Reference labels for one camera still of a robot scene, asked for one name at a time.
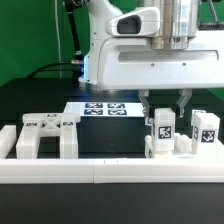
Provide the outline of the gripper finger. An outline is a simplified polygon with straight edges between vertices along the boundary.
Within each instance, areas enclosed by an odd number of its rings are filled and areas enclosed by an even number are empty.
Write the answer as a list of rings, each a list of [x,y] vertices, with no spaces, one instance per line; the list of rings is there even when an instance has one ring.
[[[184,108],[192,97],[191,89],[181,89],[179,91],[180,97],[177,101],[178,116],[182,117],[184,115]]]
[[[149,91],[139,90],[138,91],[139,100],[143,106],[143,114],[146,126],[151,126],[154,118],[154,109],[150,106],[148,102]]]

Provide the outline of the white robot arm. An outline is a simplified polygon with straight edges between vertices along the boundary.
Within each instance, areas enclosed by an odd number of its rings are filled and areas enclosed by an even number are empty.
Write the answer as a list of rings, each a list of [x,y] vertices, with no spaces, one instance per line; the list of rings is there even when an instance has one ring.
[[[149,125],[155,89],[178,89],[177,114],[197,88],[224,87],[224,27],[199,24],[200,0],[142,0],[124,13],[109,0],[84,0],[90,50],[79,81],[98,90],[136,90]]]

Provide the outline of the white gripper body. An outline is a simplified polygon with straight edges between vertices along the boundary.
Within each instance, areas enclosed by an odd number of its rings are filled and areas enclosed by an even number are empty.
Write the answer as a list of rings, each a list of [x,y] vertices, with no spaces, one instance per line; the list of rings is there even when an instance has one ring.
[[[153,50],[147,38],[110,38],[98,85],[112,90],[224,87],[224,35],[198,35],[185,50]]]

